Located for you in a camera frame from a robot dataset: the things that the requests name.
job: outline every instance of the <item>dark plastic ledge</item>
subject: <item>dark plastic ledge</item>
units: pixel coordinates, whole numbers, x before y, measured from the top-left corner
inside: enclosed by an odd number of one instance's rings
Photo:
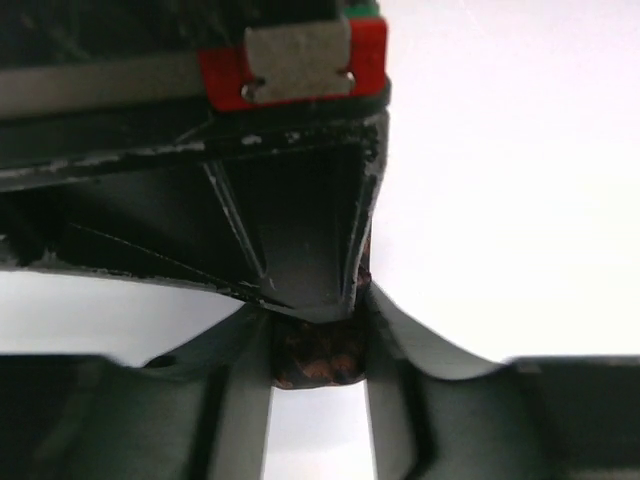
[[[502,365],[480,358],[440,337],[400,310],[375,283],[368,306],[373,322],[385,337],[418,369],[435,378],[464,380]]]

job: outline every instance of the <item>silver metal bracket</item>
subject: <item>silver metal bracket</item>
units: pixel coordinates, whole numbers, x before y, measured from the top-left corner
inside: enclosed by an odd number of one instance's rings
[[[346,18],[245,31],[249,68],[258,79],[245,85],[245,100],[273,103],[347,95],[355,79],[347,71],[351,27]]]

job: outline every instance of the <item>white background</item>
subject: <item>white background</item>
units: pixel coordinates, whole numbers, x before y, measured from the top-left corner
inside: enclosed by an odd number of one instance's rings
[[[375,279],[451,341],[638,353],[640,3],[388,0],[394,81]],[[238,305],[0,274],[0,350],[143,363]],[[370,480],[364,384],[274,396],[266,480]]]

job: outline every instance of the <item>chipped paint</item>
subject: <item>chipped paint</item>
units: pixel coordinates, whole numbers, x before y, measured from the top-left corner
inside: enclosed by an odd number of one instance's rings
[[[186,143],[184,145],[166,145],[163,147],[141,148],[131,152],[132,155],[155,156],[166,153],[203,152],[207,146],[204,142]]]
[[[262,143],[262,137],[259,135],[247,135],[242,137],[241,142],[243,145],[258,145]]]
[[[284,134],[284,136],[287,138],[287,142],[291,143],[296,143],[298,140],[300,140],[300,133],[298,132],[287,132]]]

